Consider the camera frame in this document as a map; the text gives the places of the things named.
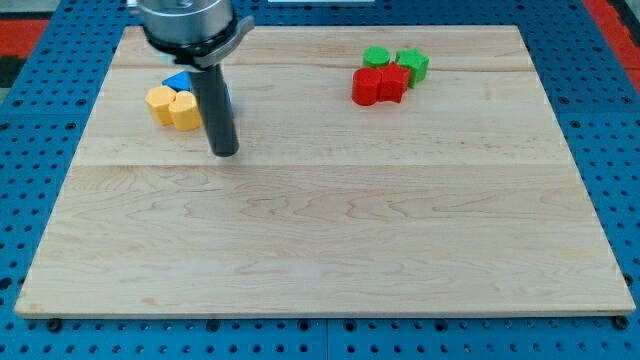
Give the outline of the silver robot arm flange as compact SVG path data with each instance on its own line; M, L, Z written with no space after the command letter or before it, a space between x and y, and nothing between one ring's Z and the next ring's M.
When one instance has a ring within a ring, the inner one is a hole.
M151 47L193 72L219 65L255 28L230 0L138 0L136 9Z

